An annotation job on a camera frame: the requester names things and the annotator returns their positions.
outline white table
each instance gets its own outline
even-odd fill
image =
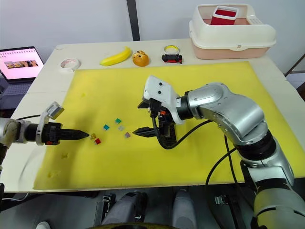
[[[100,60],[119,53],[124,49],[124,46],[128,46],[133,52],[144,50],[151,60],[148,66],[163,66],[168,65],[161,60],[161,55],[164,53],[163,48],[168,44],[179,46],[180,54],[183,56],[183,64],[249,61],[305,149],[305,103],[268,56],[255,59],[200,60],[195,57],[190,39],[58,45],[12,118],[41,114],[53,101],[62,104],[74,75],[74,73],[62,72],[59,68],[60,62],[66,58],[79,59],[81,61],[80,69],[137,67],[131,58],[109,67],[99,65]],[[29,120],[38,123],[39,118]],[[32,189],[44,153],[45,146],[37,146],[33,142],[13,144],[7,151],[2,164],[3,172],[0,182],[5,184],[5,192],[71,191]]]

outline laptop keyboard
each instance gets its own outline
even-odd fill
[[[1,95],[19,95],[19,94],[26,94],[28,91],[29,84],[15,84],[15,85],[9,85],[4,92]]]

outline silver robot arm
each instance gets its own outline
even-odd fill
[[[305,228],[305,202],[291,188],[293,171],[253,100],[232,93],[223,83],[209,83],[179,96],[168,83],[149,76],[143,101],[149,109],[152,102],[160,102],[176,124],[193,117],[218,124],[238,150],[244,176],[256,187],[253,224],[257,228]]]

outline white plastic bin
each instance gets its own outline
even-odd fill
[[[234,25],[210,25],[217,6],[238,8]],[[276,43],[275,29],[263,24],[248,4],[199,5],[189,29],[199,59],[260,57]]]

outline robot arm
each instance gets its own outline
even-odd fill
[[[80,130],[61,129],[60,123],[49,123],[63,112],[57,103],[52,103],[42,114],[39,124],[30,121],[0,118],[0,173],[2,162],[12,143],[36,142],[37,145],[58,145],[60,140],[78,140],[89,136]]]
[[[158,114],[159,121],[160,111],[165,109],[176,124],[193,117],[216,122],[238,150],[244,176],[250,177],[256,187],[254,214],[258,224],[268,229],[287,228],[296,220],[304,226],[305,203],[291,189],[292,169],[254,101],[230,92],[223,83],[209,83],[179,96],[168,83],[149,76],[139,105],[145,107],[151,117]],[[283,222],[284,213],[294,220]]]

